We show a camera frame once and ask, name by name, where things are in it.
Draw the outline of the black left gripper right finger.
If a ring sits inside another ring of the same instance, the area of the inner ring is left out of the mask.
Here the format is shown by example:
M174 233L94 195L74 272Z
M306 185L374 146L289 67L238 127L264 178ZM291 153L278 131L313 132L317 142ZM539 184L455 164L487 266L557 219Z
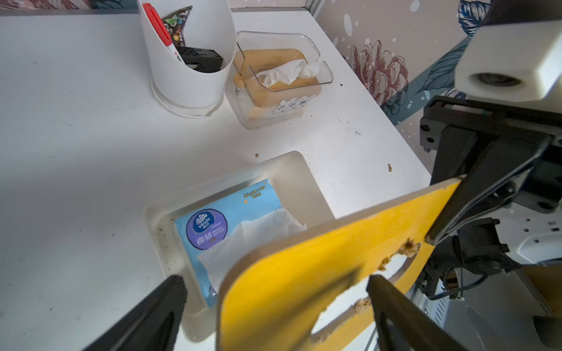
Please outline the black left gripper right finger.
M381 275L367 283L380 350L464 350Z

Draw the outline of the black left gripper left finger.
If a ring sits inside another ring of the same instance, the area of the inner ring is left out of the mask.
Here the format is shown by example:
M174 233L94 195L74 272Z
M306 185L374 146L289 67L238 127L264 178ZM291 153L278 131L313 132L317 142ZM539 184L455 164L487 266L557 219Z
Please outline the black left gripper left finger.
M187 288L169 276L87 350L172 350L177 340Z

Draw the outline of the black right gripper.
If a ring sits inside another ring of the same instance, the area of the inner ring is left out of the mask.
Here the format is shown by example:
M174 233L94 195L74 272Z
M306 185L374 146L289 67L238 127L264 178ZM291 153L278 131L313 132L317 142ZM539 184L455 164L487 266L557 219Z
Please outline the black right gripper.
M561 202L561 114L435 97L420 121L437 153L430 184L463 176L425 242L443 241L463 216L515 202L543 214Z

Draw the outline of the blue white tissue pack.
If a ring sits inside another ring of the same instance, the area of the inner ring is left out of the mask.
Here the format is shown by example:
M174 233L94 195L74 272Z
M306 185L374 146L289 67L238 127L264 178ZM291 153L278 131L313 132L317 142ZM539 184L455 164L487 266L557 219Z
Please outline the blue white tissue pack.
M267 179L180 217L174 227L208 307L217 303L225 275L243 256L307 229L282 206Z

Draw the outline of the yellow plastic lid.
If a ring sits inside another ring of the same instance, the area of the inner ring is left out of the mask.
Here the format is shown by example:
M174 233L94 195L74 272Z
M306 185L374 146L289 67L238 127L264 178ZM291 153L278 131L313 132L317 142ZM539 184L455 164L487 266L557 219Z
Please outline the yellow plastic lid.
M321 313L408 245L416 251L391 279L407 292L434 246L427 231L460 184L452 178L259 247L220 286L218 350L341 350L373 323L369 304L351 301L319 332Z

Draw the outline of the white rectangular bin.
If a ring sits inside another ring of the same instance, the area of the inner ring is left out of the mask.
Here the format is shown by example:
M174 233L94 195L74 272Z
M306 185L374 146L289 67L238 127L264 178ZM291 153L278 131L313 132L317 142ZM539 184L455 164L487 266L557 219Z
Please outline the white rectangular bin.
M146 226L165 276L180 275L184 279L187 302L181 330L189 350L215 348L217 308L210 307L203 297L176 222L182 216L264 179L270 181L281 205L309 228L335 218L308 162L296 151L186 187L153 200L146 207Z

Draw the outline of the bamboo tissue box lid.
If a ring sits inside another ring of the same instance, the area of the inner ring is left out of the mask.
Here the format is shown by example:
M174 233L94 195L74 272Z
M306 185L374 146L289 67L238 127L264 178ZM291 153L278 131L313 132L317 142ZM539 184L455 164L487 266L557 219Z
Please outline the bamboo tissue box lid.
M321 93L320 64L308 62L304 54L294 48L238 51L234 67L237 70L235 85L244 89L259 108L272 108L282 102Z

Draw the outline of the clear plastic tissue box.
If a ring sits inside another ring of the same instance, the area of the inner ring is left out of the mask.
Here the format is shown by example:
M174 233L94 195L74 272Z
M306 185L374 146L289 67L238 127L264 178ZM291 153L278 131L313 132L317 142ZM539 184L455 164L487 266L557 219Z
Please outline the clear plastic tissue box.
M308 36L241 31L225 93L241 125L257 130L300 117L333 80Z

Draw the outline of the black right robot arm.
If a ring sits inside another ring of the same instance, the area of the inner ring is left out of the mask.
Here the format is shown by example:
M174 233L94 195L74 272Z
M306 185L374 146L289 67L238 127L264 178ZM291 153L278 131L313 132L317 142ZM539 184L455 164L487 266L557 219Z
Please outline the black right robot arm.
M431 269L455 268L485 280L519 269L492 213L512 203L552 214L561 202L561 115L437 96L420 122L421 144L436 151L432 183L462 181L427 234L447 256Z

